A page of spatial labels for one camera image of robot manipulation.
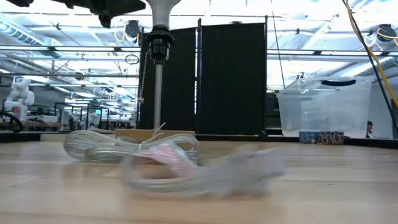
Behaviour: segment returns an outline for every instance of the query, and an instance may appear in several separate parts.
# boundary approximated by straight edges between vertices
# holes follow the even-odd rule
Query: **wooden tabletop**
[[[205,158],[240,142],[201,142]],[[285,153],[287,173],[264,197],[133,196],[118,165],[77,162],[61,142],[0,144],[0,223],[398,223],[398,151],[259,143]]]

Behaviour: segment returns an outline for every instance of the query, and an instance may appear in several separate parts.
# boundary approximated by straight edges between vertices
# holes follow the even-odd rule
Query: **plastic storage container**
[[[316,77],[294,81],[278,94],[284,136],[299,131],[342,131],[365,138],[373,78]]]

